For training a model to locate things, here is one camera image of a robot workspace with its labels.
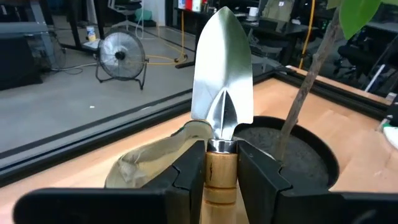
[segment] wall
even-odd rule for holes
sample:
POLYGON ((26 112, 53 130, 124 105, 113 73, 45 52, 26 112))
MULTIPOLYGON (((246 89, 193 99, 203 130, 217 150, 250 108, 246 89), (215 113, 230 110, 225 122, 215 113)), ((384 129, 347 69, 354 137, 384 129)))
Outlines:
POLYGON ((166 15, 165 15, 165 1, 166 0, 142 0, 144 9, 152 12, 152 20, 155 21, 158 26, 165 26, 166 15))

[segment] wooden handle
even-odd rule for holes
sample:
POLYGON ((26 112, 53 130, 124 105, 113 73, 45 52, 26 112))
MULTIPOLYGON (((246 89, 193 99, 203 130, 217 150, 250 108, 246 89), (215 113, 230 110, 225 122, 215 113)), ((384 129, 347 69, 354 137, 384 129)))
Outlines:
POLYGON ((206 152, 202 224, 236 223, 237 154, 206 152))

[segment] yellow hose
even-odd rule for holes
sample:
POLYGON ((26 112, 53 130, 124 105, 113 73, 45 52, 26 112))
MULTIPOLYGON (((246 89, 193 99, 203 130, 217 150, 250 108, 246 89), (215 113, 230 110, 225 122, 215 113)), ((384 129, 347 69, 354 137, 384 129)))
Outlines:
MULTIPOLYGON (((159 26, 156 23, 156 28, 157 28, 157 37, 160 40, 160 29, 159 26)), ((170 60, 172 62, 149 62, 148 65, 176 65, 179 63, 183 63, 184 61, 187 60, 186 57, 184 57, 184 12, 181 12, 181 50, 177 49, 176 47, 166 43, 166 41, 164 41, 164 44, 178 52, 180 52, 180 56, 177 59, 177 62, 175 62, 175 59, 169 58, 169 57, 164 57, 164 56, 158 56, 158 55, 146 55, 149 58, 161 58, 161 59, 166 59, 166 60, 170 60)))
POLYGON ((315 11, 315 0, 312 0, 311 15, 310 15, 310 23, 309 23, 309 25, 308 25, 307 38, 305 39, 304 47, 303 47, 303 50, 302 50, 302 52, 301 52, 300 65, 298 66, 299 69, 301 69, 301 68, 303 67, 304 54, 305 54, 305 51, 307 50, 308 41, 310 40, 311 31, 312 31, 312 22, 313 22, 313 13, 314 13, 314 11, 315 11))

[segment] metal trowel blade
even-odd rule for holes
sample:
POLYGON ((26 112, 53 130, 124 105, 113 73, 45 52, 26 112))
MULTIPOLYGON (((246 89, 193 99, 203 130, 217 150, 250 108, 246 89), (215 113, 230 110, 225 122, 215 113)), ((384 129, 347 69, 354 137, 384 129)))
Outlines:
POLYGON ((231 140, 235 127, 253 122, 251 51, 227 7, 203 29, 197 47, 191 117, 209 122, 215 139, 231 140))

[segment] garden trowel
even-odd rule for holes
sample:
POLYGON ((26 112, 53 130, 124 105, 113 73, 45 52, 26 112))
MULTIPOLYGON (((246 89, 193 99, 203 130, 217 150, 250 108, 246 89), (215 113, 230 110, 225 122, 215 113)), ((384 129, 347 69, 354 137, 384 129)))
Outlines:
POLYGON ((238 124, 252 123, 253 110, 250 46, 240 22, 224 7, 200 35, 191 117, 207 121, 214 139, 231 140, 238 124))
POLYGON ((197 47, 191 117, 213 130, 205 156, 202 223, 236 223, 238 124, 253 122, 251 51, 246 34, 227 7, 207 22, 197 47))

